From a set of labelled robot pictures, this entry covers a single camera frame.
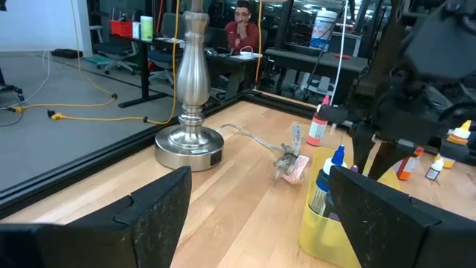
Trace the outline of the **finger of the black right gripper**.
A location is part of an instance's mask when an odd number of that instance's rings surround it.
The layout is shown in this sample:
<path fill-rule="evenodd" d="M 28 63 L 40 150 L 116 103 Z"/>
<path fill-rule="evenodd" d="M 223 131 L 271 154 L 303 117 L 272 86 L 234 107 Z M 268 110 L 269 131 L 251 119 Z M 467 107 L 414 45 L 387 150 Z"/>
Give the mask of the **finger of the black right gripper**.
<path fill-rule="evenodd" d="M 362 173 L 374 146 L 374 129 L 368 124 L 355 124 L 350 136 L 353 142 L 353 164 L 358 167 L 359 173 Z"/>
<path fill-rule="evenodd" d="M 368 177 L 378 180 L 388 169 L 399 161 L 399 153 L 395 144 L 382 143 L 373 160 Z"/>

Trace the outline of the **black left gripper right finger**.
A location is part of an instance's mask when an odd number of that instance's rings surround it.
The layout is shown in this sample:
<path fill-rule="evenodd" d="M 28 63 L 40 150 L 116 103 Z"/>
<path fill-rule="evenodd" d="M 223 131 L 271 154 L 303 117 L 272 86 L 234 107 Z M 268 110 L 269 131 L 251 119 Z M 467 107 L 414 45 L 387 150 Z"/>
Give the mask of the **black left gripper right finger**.
<path fill-rule="evenodd" d="M 440 223 L 408 194 L 344 167 L 331 167 L 330 192 L 362 267 L 414 267 L 427 229 Z"/>

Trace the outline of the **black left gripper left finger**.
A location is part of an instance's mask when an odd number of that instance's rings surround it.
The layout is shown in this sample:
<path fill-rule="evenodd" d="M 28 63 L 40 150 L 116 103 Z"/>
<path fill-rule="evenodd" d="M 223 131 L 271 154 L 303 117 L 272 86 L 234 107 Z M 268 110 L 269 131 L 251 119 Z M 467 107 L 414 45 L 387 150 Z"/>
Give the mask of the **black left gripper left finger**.
<path fill-rule="evenodd" d="M 169 267 L 187 216 L 191 169 L 180 167 L 70 225 L 71 267 Z"/>

